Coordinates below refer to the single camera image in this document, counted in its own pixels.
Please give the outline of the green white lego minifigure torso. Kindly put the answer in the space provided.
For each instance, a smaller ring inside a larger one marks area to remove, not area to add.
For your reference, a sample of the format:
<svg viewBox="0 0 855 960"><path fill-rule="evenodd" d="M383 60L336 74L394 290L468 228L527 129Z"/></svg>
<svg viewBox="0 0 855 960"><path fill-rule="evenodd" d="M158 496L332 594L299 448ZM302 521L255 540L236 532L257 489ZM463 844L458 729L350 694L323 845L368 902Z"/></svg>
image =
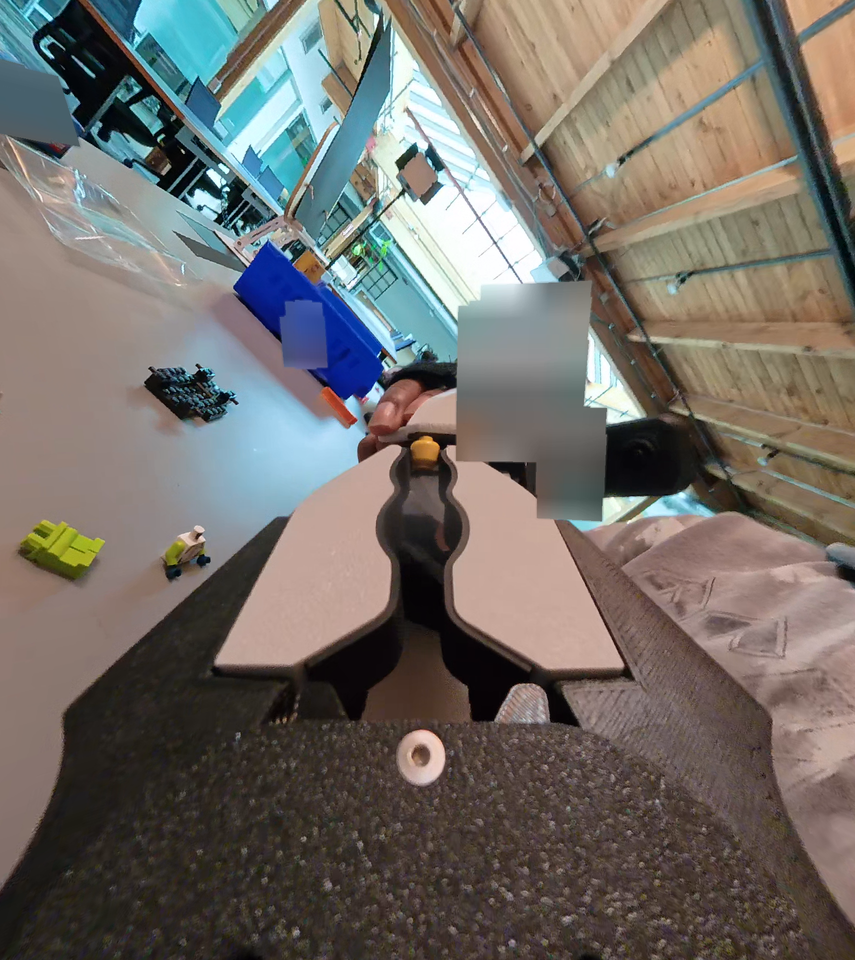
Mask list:
<svg viewBox="0 0 855 960"><path fill-rule="evenodd" d="M207 552L205 528L195 525L187 532L180 534L160 555L164 574L169 582L181 577L184 569L195 565L204 569L212 562Z"/></svg>

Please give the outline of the lime green lego legs piece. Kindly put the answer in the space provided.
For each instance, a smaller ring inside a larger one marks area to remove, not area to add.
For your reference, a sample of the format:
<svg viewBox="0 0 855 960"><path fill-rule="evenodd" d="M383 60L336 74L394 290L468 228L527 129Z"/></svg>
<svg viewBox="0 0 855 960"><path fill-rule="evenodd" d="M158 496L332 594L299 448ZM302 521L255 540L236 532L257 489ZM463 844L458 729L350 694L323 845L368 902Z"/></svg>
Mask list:
<svg viewBox="0 0 855 960"><path fill-rule="evenodd" d="M103 538L85 536L66 522L42 520L20 542L17 552L41 569L78 580L91 569L103 546Z"/></svg>

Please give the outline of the black office chair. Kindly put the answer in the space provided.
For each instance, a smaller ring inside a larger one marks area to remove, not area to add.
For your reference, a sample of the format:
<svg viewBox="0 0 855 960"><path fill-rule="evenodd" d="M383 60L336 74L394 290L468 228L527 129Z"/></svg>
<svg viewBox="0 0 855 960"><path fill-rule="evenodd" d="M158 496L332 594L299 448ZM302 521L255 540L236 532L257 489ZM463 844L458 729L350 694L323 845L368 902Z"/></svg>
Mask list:
<svg viewBox="0 0 855 960"><path fill-rule="evenodd" d="M133 112L133 106L153 94L146 75L109 37L104 19L124 42L134 36L139 1L92 2L94 15L82 3L70 1L63 10L34 33L39 54L65 82L78 101L73 110L77 123L90 132L99 121L98 138L107 142L121 133L143 147L153 148L152 130Z"/></svg>

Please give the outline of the person's right hand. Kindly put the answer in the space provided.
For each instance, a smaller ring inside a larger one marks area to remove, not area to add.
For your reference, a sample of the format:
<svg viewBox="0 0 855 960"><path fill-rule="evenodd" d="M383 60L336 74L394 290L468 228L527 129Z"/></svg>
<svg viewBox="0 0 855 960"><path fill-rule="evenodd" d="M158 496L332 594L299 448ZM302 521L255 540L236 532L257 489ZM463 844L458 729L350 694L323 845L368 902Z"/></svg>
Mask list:
<svg viewBox="0 0 855 960"><path fill-rule="evenodd" d="M367 433L357 446L357 460L363 462L383 450L383 438L406 425L424 402L438 394L417 379L401 378L386 388L367 421Z"/></svg>

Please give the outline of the blue plastic bin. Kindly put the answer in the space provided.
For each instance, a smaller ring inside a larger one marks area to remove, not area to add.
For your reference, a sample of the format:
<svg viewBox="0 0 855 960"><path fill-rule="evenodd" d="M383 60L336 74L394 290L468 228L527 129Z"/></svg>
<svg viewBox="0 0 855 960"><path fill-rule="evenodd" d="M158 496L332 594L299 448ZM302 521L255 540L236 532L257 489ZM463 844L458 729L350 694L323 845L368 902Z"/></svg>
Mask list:
<svg viewBox="0 0 855 960"><path fill-rule="evenodd" d="M315 284L271 244L234 293L281 342L284 366L306 370L338 397L364 397L383 373L382 345L328 286Z"/></svg>

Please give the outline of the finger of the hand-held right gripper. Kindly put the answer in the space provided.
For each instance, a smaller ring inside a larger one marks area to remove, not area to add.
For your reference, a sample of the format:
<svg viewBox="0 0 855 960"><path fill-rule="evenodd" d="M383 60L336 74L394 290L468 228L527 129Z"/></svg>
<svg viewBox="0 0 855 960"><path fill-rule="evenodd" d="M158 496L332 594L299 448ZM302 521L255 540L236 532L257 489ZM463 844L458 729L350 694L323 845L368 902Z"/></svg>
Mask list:
<svg viewBox="0 0 855 960"><path fill-rule="evenodd" d="M384 446L409 447L421 436L434 438L441 447L454 443L458 435L457 398L455 390L438 390L422 403L407 424L382 438Z"/></svg>

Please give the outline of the black lego chassis piece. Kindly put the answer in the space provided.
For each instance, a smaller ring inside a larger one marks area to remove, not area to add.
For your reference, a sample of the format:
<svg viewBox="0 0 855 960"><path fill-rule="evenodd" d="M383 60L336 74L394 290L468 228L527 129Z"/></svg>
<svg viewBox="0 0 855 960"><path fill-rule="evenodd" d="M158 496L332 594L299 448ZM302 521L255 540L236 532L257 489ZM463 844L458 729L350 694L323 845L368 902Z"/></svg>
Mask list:
<svg viewBox="0 0 855 960"><path fill-rule="evenodd" d="M178 420L209 424L226 416L229 405L239 401L232 390L218 386L211 368L195 367L190 371L182 366L150 366L143 386Z"/></svg>

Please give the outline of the long wooden desk black legs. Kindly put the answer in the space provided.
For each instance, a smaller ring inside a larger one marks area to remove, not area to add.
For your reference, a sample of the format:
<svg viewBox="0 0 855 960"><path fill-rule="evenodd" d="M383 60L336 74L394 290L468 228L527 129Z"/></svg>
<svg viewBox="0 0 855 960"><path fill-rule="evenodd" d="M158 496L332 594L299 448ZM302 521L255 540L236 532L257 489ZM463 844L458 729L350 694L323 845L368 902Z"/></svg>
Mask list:
<svg viewBox="0 0 855 960"><path fill-rule="evenodd" d="M205 99L214 102L213 94L198 82L195 83L198 95L193 100L181 99L138 54L125 36L114 28L115 24L104 16L98 2L80 1L79 5L130 64L128 75L136 79L142 90L150 91L149 95L163 103L176 118L175 124L178 128L174 132L173 141L186 151L186 160L181 164L180 173L165 174L166 186L162 186L162 189L177 199L184 199L194 192L194 188L208 171L218 170L227 182L242 184L244 203L257 209L266 219L283 215L282 206L260 183L258 175L229 156L215 132L215 123L208 123L207 116L198 114L193 108L201 106Z"/></svg>

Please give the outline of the light mottled cloth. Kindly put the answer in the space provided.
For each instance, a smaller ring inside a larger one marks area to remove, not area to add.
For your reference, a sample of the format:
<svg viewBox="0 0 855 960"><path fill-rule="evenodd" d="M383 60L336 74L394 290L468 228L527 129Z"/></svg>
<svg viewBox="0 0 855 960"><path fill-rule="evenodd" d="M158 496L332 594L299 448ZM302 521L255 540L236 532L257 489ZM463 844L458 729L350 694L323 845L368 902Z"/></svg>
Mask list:
<svg viewBox="0 0 855 960"><path fill-rule="evenodd" d="M813 545L743 514L586 533L769 713L781 795L855 924L855 588Z"/></svg>

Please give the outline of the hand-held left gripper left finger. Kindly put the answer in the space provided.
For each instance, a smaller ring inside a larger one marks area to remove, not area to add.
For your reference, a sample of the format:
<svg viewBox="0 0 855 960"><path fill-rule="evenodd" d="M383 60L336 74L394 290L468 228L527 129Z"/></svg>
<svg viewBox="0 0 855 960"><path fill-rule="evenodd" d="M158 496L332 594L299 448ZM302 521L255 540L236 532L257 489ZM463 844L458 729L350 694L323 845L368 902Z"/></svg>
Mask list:
<svg viewBox="0 0 855 960"><path fill-rule="evenodd" d="M232 676L301 678L386 624L399 595L388 540L400 447L386 447L293 511L215 656Z"/></svg>

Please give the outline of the clear bag of lego pieces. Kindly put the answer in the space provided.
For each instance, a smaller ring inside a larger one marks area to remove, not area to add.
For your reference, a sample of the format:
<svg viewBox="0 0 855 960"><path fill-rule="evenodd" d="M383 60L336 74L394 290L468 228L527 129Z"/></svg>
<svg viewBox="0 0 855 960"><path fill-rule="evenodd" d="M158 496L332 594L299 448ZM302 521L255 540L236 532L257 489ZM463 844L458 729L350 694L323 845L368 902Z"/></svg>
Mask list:
<svg viewBox="0 0 855 960"><path fill-rule="evenodd" d="M189 262L131 208L73 166L5 134L0 134L0 162L62 246L151 282L182 287L199 281Z"/></svg>

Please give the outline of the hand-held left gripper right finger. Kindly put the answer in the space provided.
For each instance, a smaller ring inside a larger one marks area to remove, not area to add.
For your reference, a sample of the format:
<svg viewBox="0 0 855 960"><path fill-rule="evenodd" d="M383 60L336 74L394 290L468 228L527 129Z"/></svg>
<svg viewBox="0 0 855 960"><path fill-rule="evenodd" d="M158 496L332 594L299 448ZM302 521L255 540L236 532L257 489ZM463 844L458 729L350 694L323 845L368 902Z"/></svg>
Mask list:
<svg viewBox="0 0 855 960"><path fill-rule="evenodd" d="M540 680L608 679L626 662L555 523L532 493L483 462L443 452L461 524L445 608L463 632Z"/></svg>

